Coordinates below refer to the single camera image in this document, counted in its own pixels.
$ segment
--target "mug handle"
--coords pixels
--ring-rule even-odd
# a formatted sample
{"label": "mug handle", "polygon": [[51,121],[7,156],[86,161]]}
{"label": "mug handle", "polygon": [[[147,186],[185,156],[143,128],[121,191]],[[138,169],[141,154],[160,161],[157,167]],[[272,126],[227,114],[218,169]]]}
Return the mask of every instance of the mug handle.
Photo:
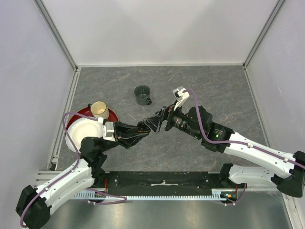
{"label": "mug handle", "polygon": [[150,98],[147,98],[147,105],[152,104],[152,100]]}

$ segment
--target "red plate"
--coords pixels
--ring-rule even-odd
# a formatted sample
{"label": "red plate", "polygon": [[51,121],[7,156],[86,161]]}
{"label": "red plate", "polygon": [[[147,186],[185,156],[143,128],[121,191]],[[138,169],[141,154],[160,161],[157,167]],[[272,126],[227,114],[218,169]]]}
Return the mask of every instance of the red plate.
{"label": "red plate", "polygon": [[[119,121],[119,118],[116,115],[116,113],[112,109],[110,109],[110,108],[108,108],[108,109],[109,109],[109,118],[108,118],[108,120],[110,122],[117,122],[117,121]],[[90,111],[90,108],[88,108],[88,107],[85,107],[85,108],[81,109],[77,113],[80,113],[82,115],[89,116],[89,117],[94,117],[93,114]],[[81,117],[79,117],[77,115],[73,115],[72,118],[70,119],[70,121],[67,124],[67,129],[69,129],[69,127],[71,126],[72,123],[74,123],[76,120],[78,120],[80,118]]]}

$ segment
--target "white wall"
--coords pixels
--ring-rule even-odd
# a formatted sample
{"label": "white wall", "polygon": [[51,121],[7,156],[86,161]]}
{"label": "white wall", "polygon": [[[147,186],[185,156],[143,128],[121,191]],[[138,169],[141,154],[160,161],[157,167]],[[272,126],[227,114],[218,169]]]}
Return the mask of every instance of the white wall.
{"label": "white wall", "polygon": [[276,0],[44,0],[78,65],[243,63]]}
{"label": "white wall", "polygon": [[31,0],[0,7],[0,224],[20,228],[21,190],[45,170],[73,70]]}
{"label": "white wall", "polygon": [[[305,152],[305,1],[286,1],[248,67],[272,147]],[[298,199],[305,217],[305,197]]]}

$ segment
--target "dark gray mug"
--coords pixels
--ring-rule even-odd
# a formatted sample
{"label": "dark gray mug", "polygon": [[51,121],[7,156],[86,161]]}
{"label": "dark gray mug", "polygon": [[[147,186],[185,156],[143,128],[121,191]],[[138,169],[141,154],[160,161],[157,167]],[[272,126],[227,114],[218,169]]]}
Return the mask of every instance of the dark gray mug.
{"label": "dark gray mug", "polygon": [[150,93],[151,90],[146,85],[140,85],[134,89],[134,94],[135,98],[137,99],[137,103],[142,106],[152,104],[152,100],[149,97]]}

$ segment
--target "gray floor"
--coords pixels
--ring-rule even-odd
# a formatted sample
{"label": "gray floor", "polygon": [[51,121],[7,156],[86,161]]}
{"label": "gray floor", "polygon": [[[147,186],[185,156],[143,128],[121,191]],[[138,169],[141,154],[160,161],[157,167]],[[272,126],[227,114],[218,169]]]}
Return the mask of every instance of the gray floor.
{"label": "gray floor", "polygon": [[[151,89],[149,106],[135,101],[133,91],[140,84]],[[264,144],[242,66],[82,68],[71,110],[77,112],[88,103],[102,100],[121,122],[136,125],[162,106],[172,104],[172,90],[178,86],[192,88],[215,122]],[[186,113],[192,106],[190,97],[183,111]],[[234,156],[210,152],[200,146],[200,141],[175,128],[151,133],[129,150],[118,146],[106,154],[103,168],[108,171],[219,171],[224,163],[253,165]],[[75,153],[63,143],[57,170],[67,168],[75,159]]]}
{"label": "gray floor", "polygon": [[44,229],[291,229],[281,193],[247,192],[236,206],[211,201],[133,201],[92,206],[70,200]]}

